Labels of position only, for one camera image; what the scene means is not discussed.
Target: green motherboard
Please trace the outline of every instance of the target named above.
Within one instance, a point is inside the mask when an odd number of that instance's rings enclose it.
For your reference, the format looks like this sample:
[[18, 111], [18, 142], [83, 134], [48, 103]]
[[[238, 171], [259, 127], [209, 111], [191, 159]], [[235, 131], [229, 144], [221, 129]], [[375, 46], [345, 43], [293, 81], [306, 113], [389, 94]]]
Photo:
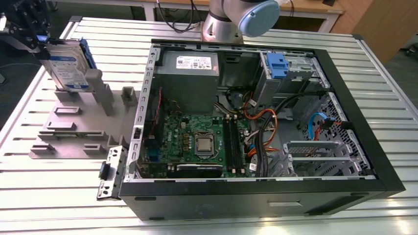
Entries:
[[[225, 140], [226, 121], [226, 117], [167, 115], [162, 146], [158, 150], [148, 149], [148, 177], [168, 178], [167, 167], [178, 164], [221, 165], [222, 177], [249, 177], [243, 150], [249, 123], [245, 119], [231, 118], [237, 128], [237, 138], [233, 141], [239, 146], [239, 150], [231, 152], [231, 141]], [[241, 169], [231, 169], [231, 155], [239, 158], [235, 161], [241, 162]]]

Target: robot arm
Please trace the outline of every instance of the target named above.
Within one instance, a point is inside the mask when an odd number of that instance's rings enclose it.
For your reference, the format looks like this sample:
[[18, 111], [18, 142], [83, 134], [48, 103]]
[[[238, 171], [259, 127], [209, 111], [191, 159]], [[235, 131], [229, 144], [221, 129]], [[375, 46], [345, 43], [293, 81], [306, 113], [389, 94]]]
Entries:
[[258, 37], [279, 18], [275, 0], [211, 0], [203, 26], [203, 40], [241, 43], [242, 35]]
[[50, 38], [50, 13], [46, 0], [2, 0], [0, 38], [16, 49], [44, 52]]

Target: wooden cabinet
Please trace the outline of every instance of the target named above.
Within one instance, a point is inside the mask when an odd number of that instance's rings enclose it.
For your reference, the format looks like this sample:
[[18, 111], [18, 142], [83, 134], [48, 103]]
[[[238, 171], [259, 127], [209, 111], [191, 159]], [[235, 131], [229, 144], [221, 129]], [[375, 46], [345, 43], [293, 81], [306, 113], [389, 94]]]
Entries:
[[418, 30], [418, 0], [338, 0], [346, 10], [331, 33], [359, 34], [386, 63]]

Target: sticker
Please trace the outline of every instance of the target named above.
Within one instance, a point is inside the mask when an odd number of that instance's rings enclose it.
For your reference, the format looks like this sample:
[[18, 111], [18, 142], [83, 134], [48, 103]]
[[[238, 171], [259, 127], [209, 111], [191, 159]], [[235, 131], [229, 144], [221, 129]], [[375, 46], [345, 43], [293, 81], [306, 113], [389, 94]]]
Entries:
[[211, 70], [210, 57], [179, 56], [176, 62], [176, 69]]
[[84, 73], [78, 68], [78, 60], [71, 56], [51, 56], [52, 70], [59, 77], [60, 83], [72, 89], [90, 87]]
[[253, 99], [249, 100], [249, 103], [253, 105], [253, 107], [255, 107], [257, 102]]
[[250, 170], [257, 171], [257, 164], [250, 163]]

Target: motherboard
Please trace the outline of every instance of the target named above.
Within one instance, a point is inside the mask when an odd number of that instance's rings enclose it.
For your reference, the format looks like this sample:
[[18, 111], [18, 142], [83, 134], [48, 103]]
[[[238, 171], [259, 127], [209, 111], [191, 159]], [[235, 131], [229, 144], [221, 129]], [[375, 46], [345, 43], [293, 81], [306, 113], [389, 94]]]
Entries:
[[147, 178], [249, 177], [245, 159], [247, 120], [238, 117], [167, 115], [163, 142], [148, 148]]

